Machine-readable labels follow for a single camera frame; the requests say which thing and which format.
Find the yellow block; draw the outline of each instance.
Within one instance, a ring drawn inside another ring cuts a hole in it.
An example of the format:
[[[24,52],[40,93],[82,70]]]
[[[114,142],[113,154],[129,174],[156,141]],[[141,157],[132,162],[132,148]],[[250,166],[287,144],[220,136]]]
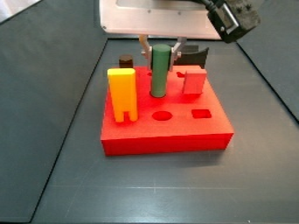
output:
[[[137,120],[136,112],[136,70],[133,68],[110,68],[106,70],[108,87],[112,99],[116,122],[124,121],[128,112],[129,120]]]

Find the red base block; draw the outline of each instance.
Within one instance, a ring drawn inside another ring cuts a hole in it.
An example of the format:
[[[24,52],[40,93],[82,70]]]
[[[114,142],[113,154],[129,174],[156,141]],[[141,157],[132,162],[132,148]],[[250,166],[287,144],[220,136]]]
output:
[[[208,80],[201,94],[182,94],[182,74],[198,66],[174,66],[164,98],[149,95],[150,74],[136,67],[138,119],[116,123],[106,93],[100,141],[106,156],[176,151],[224,150],[233,135]]]

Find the green peg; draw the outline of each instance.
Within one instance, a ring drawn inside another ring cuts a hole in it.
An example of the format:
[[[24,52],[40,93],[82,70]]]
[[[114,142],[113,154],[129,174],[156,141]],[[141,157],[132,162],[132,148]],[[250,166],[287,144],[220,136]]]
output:
[[[150,96],[160,98],[165,95],[165,82],[172,48],[168,45],[154,45],[152,50],[152,85]]]

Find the black cable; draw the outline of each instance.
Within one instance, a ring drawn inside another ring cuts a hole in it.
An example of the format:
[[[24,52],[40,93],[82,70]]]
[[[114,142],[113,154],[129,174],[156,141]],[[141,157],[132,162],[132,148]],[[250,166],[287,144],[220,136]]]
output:
[[[192,0],[194,3],[197,4],[204,4],[205,5],[205,9],[208,11],[213,11],[214,10],[214,4],[210,0]]]

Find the dark gray surface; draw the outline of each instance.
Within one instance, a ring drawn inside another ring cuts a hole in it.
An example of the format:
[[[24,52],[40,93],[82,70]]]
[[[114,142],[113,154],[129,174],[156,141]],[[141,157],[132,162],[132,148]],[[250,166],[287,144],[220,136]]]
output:
[[[234,44],[189,44],[209,47],[209,82],[236,132],[226,150],[104,156],[105,72],[124,53],[145,63],[136,41],[109,40],[33,222],[299,222],[293,118]]]
[[[93,0],[44,0],[0,25],[0,221],[29,221],[106,37]]]
[[[299,1],[266,0],[260,26],[238,41],[269,85],[299,120]]]

